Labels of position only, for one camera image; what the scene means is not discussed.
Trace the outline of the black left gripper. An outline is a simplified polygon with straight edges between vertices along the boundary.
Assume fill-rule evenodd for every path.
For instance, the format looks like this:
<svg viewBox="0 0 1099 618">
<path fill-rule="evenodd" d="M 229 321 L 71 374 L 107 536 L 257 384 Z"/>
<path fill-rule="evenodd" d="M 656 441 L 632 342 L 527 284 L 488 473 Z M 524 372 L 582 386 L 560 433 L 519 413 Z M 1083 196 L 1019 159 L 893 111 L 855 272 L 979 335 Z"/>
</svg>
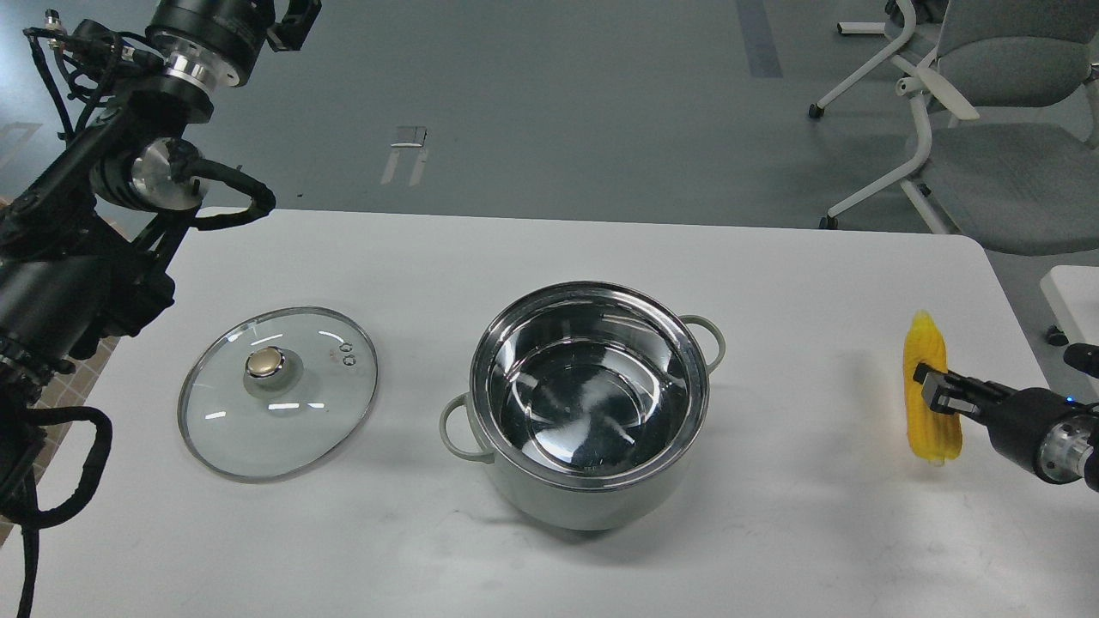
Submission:
<svg viewBox="0 0 1099 618">
<path fill-rule="evenodd" d="M 166 75 L 200 88 L 238 88 L 266 40 L 274 52 L 301 51 L 322 8 L 289 1 L 275 19 L 271 1 L 160 1 L 145 38 L 165 56 Z"/>
</svg>

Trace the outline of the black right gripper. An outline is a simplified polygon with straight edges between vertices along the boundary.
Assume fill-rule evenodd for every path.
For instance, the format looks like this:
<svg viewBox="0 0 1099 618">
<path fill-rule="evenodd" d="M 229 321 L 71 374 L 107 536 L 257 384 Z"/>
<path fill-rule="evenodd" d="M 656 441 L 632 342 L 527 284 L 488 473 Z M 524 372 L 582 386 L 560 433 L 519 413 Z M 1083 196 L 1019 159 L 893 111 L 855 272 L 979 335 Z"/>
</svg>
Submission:
<svg viewBox="0 0 1099 618">
<path fill-rule="evenodd" d="M 1091 484 L 1091 406 L 1057 391 L 1013 390 L 918 363 L 912 382 L 926 407 L 984 423 L 993 450 L 1053 485 Z"/>
</svg>

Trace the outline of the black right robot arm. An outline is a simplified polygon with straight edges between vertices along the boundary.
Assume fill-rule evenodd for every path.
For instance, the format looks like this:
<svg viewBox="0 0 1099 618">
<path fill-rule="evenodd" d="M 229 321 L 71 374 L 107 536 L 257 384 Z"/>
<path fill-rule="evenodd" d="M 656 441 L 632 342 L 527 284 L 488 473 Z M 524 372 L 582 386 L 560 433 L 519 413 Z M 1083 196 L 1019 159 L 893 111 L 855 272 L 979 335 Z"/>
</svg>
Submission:
<svg viewBox="0 0 1099 618">
<path fill-rule="evenodd" d="M 1013 390 L 919 360 L 907 372 L 917 402 L 934 417 L 967 418 L 981 424 L 993 450 L 1053 485 L 1084 481 L 1096 490 L 1096 404 L 1058 391 Z"/>
</svg>

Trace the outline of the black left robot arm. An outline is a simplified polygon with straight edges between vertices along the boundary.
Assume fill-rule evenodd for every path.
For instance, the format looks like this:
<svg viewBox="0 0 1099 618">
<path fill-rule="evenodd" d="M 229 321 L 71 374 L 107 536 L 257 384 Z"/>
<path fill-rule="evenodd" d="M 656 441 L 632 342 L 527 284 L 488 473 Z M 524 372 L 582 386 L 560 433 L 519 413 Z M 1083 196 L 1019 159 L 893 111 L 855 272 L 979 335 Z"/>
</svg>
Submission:
<svg viewBox="0 0 1099 618">
<path fill-rule="evenodd" d="M 22 532 L 16 614 L 32 613 L 40 532 L 95 497 L 112 449 L 106 412 L 38 397 L 110 336 L 136 336 L 173 305 L 167 267 L 189 231 L 246 227 L 277 200 L 182 136 L 217 88 L 248 82 L 265 45 L 299 51 L 321 11 L 291 1 L 160 1 L 144 33 L 57 11 L 23 34 L 65 148 L 3 207 L 3 517 Z"/>
</svg>

